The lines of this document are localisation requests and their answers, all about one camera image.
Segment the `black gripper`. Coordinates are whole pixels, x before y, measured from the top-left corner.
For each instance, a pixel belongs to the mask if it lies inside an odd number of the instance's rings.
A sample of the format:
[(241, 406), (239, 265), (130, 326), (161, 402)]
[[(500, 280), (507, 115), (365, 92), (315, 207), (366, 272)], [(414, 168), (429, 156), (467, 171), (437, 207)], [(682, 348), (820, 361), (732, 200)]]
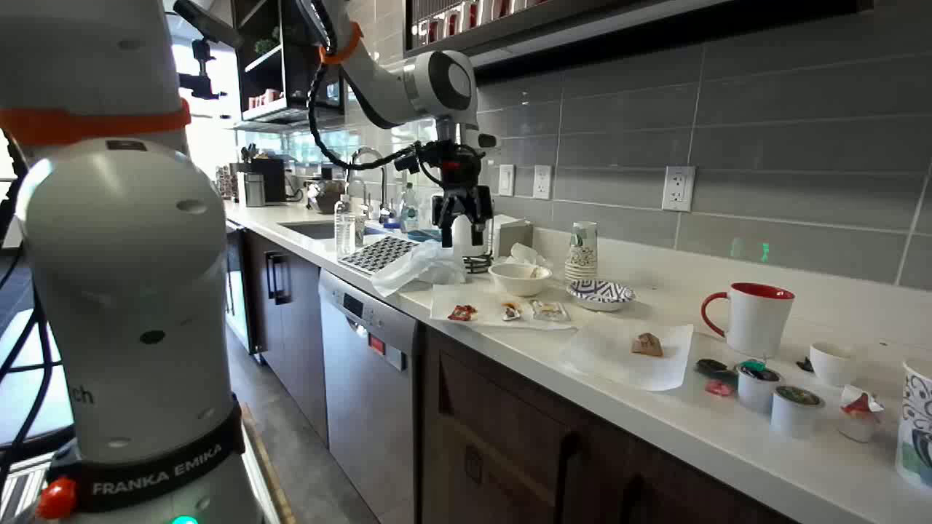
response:
[(493, 214), (488, 189), (478, 182), (481, 150), (451, 140), (429, 141), (419, 150), (424, 166), (440, 171), (440, 194), (433, 197), (430, 220), (440, 227), (440, 243), (451, 248), (451, 220), (472, 220), (472, 243), (486, 243), (486, 217)]

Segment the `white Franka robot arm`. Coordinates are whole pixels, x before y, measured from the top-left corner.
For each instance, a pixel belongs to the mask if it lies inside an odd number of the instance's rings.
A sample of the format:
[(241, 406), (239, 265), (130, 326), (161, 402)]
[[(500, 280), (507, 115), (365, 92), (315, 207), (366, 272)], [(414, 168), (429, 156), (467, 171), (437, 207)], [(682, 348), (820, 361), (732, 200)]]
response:
[(6, 524), (266, 524), (223, 344), (223, 200), (161, 0), (0, 0), (2, 130), (73, 438)]

